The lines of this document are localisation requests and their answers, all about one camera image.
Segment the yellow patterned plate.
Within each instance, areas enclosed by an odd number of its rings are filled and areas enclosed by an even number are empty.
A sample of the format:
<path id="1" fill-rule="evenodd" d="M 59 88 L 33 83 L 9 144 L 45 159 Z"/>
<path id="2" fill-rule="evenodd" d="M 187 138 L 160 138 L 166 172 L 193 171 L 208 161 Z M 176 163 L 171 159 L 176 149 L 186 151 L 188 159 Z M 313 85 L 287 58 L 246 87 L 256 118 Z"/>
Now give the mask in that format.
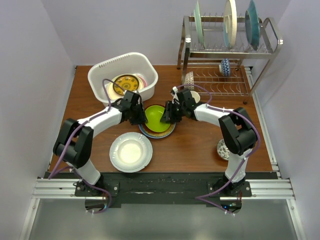
<path id="1" fill-rule="evenodd" d="M 124 95 L 124 91 L 135 91 L 139 88 L 140 82 L 138 78 L 132 74 L 123 74 L 120 76 L 117 76 L 113 80 L 113 90 L 119 94 Z"/>

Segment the pink plate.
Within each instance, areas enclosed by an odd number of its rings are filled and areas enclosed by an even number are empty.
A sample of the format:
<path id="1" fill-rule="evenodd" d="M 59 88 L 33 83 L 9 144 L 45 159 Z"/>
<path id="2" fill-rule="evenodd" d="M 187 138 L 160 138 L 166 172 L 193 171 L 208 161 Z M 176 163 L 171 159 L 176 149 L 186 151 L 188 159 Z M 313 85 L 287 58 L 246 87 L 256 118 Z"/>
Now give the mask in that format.
<path id="1" fill-rule="evenodd" d="M 142 81 L 143 83 L 143 88 L 146 88 L 148 85 L 147 85 L 147 82 L 140 76 L 138 76 L 138 78 Z"/>

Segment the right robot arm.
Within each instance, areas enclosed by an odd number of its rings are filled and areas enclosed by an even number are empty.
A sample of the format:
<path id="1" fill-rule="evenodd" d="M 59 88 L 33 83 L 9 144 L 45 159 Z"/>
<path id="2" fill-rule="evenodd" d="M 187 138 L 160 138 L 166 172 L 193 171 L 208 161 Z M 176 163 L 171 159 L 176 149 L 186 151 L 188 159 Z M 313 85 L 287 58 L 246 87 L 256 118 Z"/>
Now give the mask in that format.
<path id="1" fill-rule="evenodd" d="M 248 113 L 242 107 L 227 109 L 201 101 L 196 102 L 187 88 L 179 90 L 175 86 L 171 90 L 171 95 L 176 96 L 177 100 L 166 102 L 161 122 L 178 123 L 182 117 L 187 117 L 218 126 L 229 151 L 228 165 L 222 179 L 223 185 L 212 193 L 197 196 L 196 199 L 211 197 L 221 191 L 227 196 L 235 196 L 245 182 L 249 156 L 258 149 L 255 145 L 261 143 L 259 132 Z"/>

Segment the lime green plate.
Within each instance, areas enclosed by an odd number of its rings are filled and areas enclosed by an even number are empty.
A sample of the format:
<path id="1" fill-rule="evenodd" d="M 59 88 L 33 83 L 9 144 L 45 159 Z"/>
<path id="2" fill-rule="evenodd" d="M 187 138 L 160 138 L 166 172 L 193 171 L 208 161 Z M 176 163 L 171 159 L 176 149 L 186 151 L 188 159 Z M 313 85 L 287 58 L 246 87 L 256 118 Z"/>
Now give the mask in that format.
<path id="1" fill-rule="evenodd" d="M 161 118 L 164 114 L 165 107 L 162 105 L 150 105 L 145 110 L 147 118 L 146 127 L 156 133 L 162 133 L 170 127 L 170 123 L 161 122 Z"/>

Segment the beige plate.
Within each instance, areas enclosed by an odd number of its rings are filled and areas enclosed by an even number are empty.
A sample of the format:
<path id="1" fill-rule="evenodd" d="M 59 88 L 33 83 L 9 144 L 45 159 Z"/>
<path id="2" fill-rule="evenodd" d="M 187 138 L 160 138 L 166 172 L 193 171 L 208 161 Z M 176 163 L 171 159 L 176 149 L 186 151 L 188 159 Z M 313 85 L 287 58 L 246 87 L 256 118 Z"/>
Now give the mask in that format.
<path id="1" fill-rule="evenodd" d="M 142 81 L 139 79 L 137 75 L 134 75 L 134 76 L 138 78 L 140 83 L 139 88 L 137 90 L 142 90 L 144 88 Z M 105 86 L 106 86 L 106 91 L 108 93 L 108 96 L 110 97 L 111 100 L 117 100 L 123 97 L 123 95 L 119 95 L 114 91 L 112 83 L 108 83 Z"/>

